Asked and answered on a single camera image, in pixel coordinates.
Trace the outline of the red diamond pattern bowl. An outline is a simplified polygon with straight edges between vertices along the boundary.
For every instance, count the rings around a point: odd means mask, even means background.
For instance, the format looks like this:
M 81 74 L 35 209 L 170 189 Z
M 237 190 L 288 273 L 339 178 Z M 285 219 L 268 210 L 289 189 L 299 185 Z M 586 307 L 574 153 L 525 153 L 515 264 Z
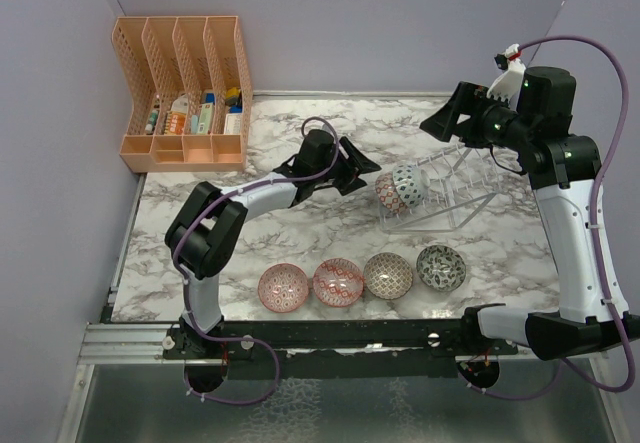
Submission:
M 363 272 L 355 263 L 344 258 L 323 261 L 312 278 L 316 297 L 325 305 L 335 308 L 355 303 L 361 297 L 364 286 Z

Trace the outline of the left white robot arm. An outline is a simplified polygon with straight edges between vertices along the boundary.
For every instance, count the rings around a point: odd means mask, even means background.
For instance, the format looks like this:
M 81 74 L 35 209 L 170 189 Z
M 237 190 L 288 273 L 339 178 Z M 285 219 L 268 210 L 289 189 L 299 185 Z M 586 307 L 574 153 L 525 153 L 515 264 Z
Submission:
M 186 345 L 206 358 L 220 348 L 215 328 L 223 320 L 219 277 L 231 259 L 243 226 L 264 214 L 297 206 L 315 191 L 334 188 L 348 195 L 366 185 L 365 174 L 381 166 L 346 137 L 312 129 L 296 154 L 266 176 L 244 185 L 196 185 L 165 235 L 183 280 L 182 319 L 191 328 Z

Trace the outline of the blue triangle pattern bowl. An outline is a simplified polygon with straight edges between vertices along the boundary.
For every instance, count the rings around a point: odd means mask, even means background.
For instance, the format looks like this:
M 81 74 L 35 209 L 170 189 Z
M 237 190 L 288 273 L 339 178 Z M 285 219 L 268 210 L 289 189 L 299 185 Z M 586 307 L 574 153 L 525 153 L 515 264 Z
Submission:
M 375 192 L 382 206 L 390 213 L 401 214 L 408 209 L 396 190 L 391 172 L 383 173 L 377 177 Z

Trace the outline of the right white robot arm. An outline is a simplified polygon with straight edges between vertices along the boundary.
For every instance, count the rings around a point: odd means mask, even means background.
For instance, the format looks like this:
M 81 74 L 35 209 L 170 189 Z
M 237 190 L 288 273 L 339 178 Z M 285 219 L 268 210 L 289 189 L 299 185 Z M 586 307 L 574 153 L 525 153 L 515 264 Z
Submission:
M 517 155 L 529 178 L 560 285 L 559 308 L 539 312 L 490 304 L 470 307 L 459 341 L 481 354 L 495 340 L 530 348 L 542 360 L 588 354 L 639 337 L 639 318 L 621 294 L 608 250 L 596 176 L 596 143 L 570 133 L 575 78 L 556 67 L 524 71 L 515 109 L 486 87 L 457 85 L 451 98 L 420 124 L 439 141 L 458 137 L 469 148 L 501 147 Z

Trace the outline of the pink pattern bowl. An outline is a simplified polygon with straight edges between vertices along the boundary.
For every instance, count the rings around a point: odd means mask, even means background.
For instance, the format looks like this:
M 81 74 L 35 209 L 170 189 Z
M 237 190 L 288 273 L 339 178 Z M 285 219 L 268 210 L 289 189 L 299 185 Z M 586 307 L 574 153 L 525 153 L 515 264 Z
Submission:
M 275 313 L 289 313 L 301 307 L 309 295 L 306 273 L 296 265 L 279 263 L 260 277 L 258 297 L 265 308 Z

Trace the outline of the blue diamond dot bowl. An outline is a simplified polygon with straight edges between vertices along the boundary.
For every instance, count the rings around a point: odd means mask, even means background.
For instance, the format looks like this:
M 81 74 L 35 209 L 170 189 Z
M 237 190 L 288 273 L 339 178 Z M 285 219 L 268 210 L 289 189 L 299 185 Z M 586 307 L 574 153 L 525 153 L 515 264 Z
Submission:
M 392 170 L 392 179 L 396 192 L 409 209 L 422 204 L 430 186 L 430 178 L 424 169 L 412 164 L 398 164 Z

